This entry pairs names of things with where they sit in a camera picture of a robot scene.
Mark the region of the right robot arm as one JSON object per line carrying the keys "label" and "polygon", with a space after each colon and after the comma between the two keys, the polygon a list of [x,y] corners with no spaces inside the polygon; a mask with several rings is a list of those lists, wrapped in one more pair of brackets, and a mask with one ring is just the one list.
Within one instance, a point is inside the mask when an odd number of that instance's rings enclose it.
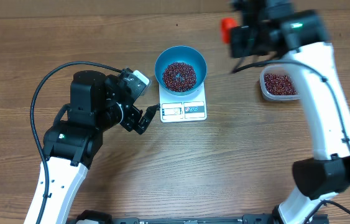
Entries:
{"label": "right robot arm", "polygon": [[328,31],[314,10],[290,1],[233,1],[243,24],[223,21],[231,56],[265,56],[259,66],[281,64],[299,94],[313,157],[294,162],[295,188],[277,205],[272,223],[316,223],[317,211],[350,186],[350,110],[341,87]]}

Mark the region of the red scoop with blue handle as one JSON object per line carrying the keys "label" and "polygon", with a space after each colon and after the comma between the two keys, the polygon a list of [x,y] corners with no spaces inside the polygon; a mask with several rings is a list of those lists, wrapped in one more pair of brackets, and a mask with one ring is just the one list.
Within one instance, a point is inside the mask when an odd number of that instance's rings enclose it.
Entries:
{"label": "red scoop with blue handle", "polygon": [[222,37],[222,41],[225,44],[230,43],[230,38],[231,38],[230,31],[231,29],[237,26],[238,26],[237,21],[232,17],[225,17],[221,19],[221,37]]}

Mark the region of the red beans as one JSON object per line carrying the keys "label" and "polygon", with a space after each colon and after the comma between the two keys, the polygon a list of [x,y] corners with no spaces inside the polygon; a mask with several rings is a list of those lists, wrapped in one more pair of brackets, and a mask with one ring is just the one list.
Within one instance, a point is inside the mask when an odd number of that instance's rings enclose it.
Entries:
{"label": "red beans", "polygon": [[183,93],[197,85],[195,69],[185,62],[173,62],[162,73],[164,86],[170,91]]}

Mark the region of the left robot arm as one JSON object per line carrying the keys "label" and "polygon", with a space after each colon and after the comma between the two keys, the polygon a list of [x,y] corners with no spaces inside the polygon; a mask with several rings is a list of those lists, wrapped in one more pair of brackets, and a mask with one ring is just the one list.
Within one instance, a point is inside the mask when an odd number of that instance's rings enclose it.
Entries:
{"label": "left robot arm", "polygon": [[39,183],[26,223],[65,223],[75,195],[94,156],[103,145],[103,133],[120,124],[143,134],[158,105],[138,110],[134,102],[151,80],[128,68],[119,75],[85,70],[74,74],[70,103],[62,106],[44,134]]}

